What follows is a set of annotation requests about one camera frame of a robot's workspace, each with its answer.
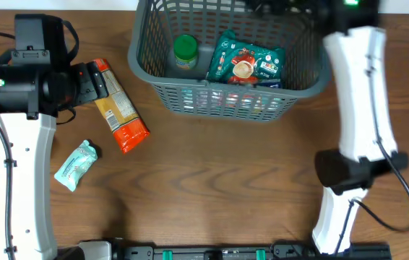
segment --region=orange package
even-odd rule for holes
[[[108,97],[96,100],[95,104],[108,122],[119,147],[123,153],[127,153],[150,132],[118,83],[106,59],[97,58],[94,62],[102,73],[109,93]]]

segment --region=white backdrop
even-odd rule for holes
[[[139,0],[0,0],[0,9],[135,10]],[[383,12],[409,14],[409,0],[382,0]]]

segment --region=green light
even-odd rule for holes
[[[345,5],[356,6],[358,5],[360,0],[344,0]]]
[[[5,85],[5,81],[3,79],[0,79],[0,87],[3,87]]]

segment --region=wood grain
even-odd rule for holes
[[[0,31],[13,33],[14,13],[0,11]],[[103,150],[74,193],[51,178],[60,246],[103,236],[172,246],[309,238],[322,198],[314,154],[336,147],[339,138],[333,85],[272,123],[180,116],[129,70],[133,12],[46,13],[77,29],[77,62],[110,61],[152,132],[123,155],[94,105],[78,108],[74,122],[57,128],[52,173],[83,139]],[[392,125],[400,149],[409,153],[409,15],[385,15],[384,24]],[[0,54],[12,46],[0,38]],[[404,174],[409,183],[409,169]],[[409,222],[408,199],[392,175],[377,180],[365,202],[393,224]],[[409,233],[387,231],[363,211],[352,239],[388,241],[395,259],[409,259]]]

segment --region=green snack wrapper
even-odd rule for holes
[[[84,140],[66,159],[66,162],[55,173],[54,177],[70,191],[74,191],[80,178],[89,170],[97,158],[95,148],[90,146],[89,141]]]
[[[257,84],[280,79],[285,65],[285,49],[269,50],[235,39],[232,30],[219,38],[206,80],[228,84]]]

